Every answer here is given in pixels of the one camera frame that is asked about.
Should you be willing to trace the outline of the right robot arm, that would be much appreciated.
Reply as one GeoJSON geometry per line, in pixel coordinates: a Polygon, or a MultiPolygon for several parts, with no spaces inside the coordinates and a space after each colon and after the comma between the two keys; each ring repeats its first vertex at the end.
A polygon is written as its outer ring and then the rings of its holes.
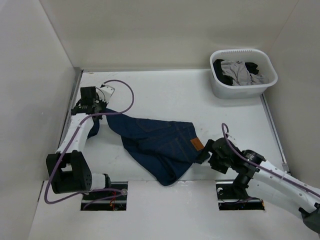
{"type": "Polygon", "coordinates": [[[282,208],[302,220],[315,233],[320,232],[320,190],[274,166],[252,150],[239,150],[228,139],[208,140],[197,161],[208,160],[222,174],[237,173],[233,194],[241,199],[257,198],[282,208]]]}

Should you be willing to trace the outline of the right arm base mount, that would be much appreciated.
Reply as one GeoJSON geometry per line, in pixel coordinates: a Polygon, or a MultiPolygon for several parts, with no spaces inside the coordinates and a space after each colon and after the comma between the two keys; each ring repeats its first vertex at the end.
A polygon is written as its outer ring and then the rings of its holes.
{"type": "Polygon", "coordinates": [[[262,199],[244,196],[236,193],[231,181],[218,181],[215,184],[220,211],[264,211],[265,204],[262,199]]]}

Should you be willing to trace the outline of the dark blue denim jeans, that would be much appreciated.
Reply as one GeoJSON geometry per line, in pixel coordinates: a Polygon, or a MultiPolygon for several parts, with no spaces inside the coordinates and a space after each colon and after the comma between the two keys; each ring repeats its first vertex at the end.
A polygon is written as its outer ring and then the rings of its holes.
{"type": "Polygon", "coordinates": [[[124,149],[162,186],[174,184],[192,164],[202,164],[204,146],[191,122],[134,118],[106,108],[110,129],[124,149]]]}

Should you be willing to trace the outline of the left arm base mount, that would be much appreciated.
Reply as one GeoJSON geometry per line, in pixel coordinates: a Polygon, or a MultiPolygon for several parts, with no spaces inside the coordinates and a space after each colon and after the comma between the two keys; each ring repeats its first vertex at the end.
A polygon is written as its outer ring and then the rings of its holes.
{"type": "Polygon", "coordinates": [[[87,212],[126,211],[127,196],[117,191],[90,192],[82,196],[80,210],[87,212]]]}

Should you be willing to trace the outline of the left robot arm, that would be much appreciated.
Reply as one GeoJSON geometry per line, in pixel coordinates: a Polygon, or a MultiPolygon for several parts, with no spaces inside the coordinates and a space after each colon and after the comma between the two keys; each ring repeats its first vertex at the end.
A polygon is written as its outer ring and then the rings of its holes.
{"type": "Polygon", "coordinates": [[[92,173],[83,155],[87,139],[95,136],[102,116],[94,114],[106,110],[115,89],[109,85],[101,88],[82,87],[80,99],[71,109],[67,134],[55,153],[46,158],[51,187],[56,194],[95,190],[100,199],[112,195],[110,177],[106,173],[92,173]]]}

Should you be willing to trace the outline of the white plastic laundry basket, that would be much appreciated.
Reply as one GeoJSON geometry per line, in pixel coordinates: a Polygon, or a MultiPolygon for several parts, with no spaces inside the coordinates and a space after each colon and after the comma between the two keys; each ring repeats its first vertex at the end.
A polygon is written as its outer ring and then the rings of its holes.
{"type": "Polygon", "coordinates": [[[218,50],[209,63],[212,91],[220,99],[258,97],[278,81],[268,55],[258,49],[218,50]]]}

